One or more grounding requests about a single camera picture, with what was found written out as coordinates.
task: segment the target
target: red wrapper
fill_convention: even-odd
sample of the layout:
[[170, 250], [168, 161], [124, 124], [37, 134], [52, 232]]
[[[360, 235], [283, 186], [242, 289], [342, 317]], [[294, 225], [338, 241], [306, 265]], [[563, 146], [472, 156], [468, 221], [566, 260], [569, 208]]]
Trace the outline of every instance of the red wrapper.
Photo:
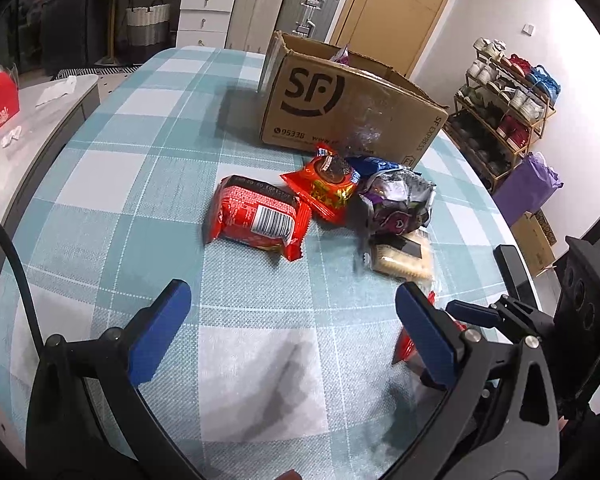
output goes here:
[[326, 144], [317, 148], [317, 155], [302, 170], [280, 177], [327, 222], [344, 224], [347, 202], [360, 174]]
[[222, 234], [251, 247], [279, 251], [290, 262], [302, 258], [300, 246], [311, 210], [297, 196], [233, 175], [220, 183], [211, 211], [208, 241]]

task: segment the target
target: purple bag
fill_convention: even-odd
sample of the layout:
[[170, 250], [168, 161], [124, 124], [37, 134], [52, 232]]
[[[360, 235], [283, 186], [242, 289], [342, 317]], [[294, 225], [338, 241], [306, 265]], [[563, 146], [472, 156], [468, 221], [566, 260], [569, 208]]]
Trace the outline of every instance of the purple bag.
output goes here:
[[536, 213], [556, 189], [564, 186], [540, 153], [522, 159], [493, 195], [507, 225], [511, 227], [526, 211]]

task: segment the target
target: silver suitcase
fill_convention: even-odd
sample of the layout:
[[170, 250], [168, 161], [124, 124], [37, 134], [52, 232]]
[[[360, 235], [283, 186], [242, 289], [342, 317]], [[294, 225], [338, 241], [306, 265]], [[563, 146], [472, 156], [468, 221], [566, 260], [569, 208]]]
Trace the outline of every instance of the silver suitcase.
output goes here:
[[276, 30], [325, 41], [340, 0], [283, 0]]

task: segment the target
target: desk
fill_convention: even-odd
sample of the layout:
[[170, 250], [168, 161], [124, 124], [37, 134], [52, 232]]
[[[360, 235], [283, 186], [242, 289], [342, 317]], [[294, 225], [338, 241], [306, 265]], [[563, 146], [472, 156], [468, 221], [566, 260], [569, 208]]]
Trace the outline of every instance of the desk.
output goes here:
[[[356, 268], [359, 240], [312, 221], [293, 263], [232, 242], [202, 243], [218, 182], [282, 185], [306, 154], [259, 141], [264, 56], [185, 47], [158, 53], [91, 115], [18, 227], [43, 337], [123, 326], [171, 278], [192, 309], [142, 395], [206, 475], [377, 478], [437, 399], [402, 364], [397, 282]], [[438, 184], [429, 226], [438, 306], [506, 292], [493, 258], [515, 244], [491, 197], [440, 132], [416, 168]], [[0, 403], [24, 439], [36, 370], [13, 276], [0, 277]], [[94, 389], [106, 433], [128, 452]]]
[[[22, 127], [20, 140], [4, 149], [11, 170], [0, 191], [0, 222], [9, 236], [13, 237], [33, 193], [58, 153], [100, 104], [97, 83], [96, 75], [78, 76], [73, 94], [39, 107], [36, 102], [42, 92], [56, 81], [18, 92], [20, 111], [0, 127], [0, 137], [16, 126]], [[3, 262], [0, 249], [0, 270]]]

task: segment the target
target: wooden door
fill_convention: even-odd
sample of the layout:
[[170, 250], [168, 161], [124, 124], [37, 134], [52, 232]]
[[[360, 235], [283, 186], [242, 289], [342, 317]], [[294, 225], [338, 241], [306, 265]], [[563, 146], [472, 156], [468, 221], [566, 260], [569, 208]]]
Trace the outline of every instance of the wooden door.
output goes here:
[[347, 0], [333, 39], [409, 75], [446, 0]]

